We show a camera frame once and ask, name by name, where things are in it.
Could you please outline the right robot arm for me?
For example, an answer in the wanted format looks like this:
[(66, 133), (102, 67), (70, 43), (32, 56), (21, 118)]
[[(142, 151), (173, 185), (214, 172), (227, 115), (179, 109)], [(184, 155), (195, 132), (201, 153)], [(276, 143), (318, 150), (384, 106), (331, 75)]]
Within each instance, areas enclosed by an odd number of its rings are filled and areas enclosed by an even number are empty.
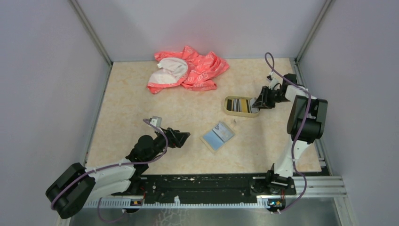
[(292, 102), (287, 122), (288, 143), (283, 154), (267, 172), (265, 189), (271, 194), (291, 188), (296, 163), (304, 151), (324, 133), (328, 102), (311, 95), (307, 88), (297, 84), (295, 74), (286, 74), (283, 81), (268, 76), (268, 86), (263, 86), (252, 107), (272, 109), (277, 103)]

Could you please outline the cream oval card tray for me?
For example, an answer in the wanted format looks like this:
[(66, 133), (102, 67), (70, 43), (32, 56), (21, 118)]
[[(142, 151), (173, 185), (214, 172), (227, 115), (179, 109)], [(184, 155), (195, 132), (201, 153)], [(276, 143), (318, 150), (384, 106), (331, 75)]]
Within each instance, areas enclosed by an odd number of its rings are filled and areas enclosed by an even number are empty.
[(256, 117), (256, 116), (259, 114), (259, 113), (257, 113), (257, 114), (243, 114), (243, 113), (227, 112), (226, 109), (225, 109), (225, 100), (226, 100), (227, 98), (242, 98), (242, 97), (239, 97), (239, 96), (227, 96), (227, 97), (224, 99), (223, 110), (224, 110), (224, 112), (225, 112), (227, 115), (254, 118), (254, 117)]

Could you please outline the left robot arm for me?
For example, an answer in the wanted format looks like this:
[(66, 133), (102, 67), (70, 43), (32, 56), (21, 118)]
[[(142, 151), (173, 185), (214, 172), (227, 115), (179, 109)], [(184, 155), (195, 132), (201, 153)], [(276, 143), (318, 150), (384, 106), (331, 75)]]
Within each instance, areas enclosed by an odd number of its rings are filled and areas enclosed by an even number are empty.
[(116, 163), (91, 168), (81, 163), (70, 165), (45, 192), (50, 208), (60, 218), (67, 219), (91, 201), (114, 194), (137, 194), (141, 189), (141, 175), (149, 164), (163, 156), (168, 148), (181, 148), (191, 135), (172, 128), (156, 128), (155, 134), (155, 138), (141, 136), (130, 154)]

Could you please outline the silver VIP credit card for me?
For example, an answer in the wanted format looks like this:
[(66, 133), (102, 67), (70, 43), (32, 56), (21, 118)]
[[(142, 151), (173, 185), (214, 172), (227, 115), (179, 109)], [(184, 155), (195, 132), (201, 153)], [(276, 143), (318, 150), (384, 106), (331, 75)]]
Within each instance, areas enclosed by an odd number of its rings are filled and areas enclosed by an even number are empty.
[(224, 142), (230, 141), (235, 133), (224, 123), (219, 122), (212, 128), (212, 131)]

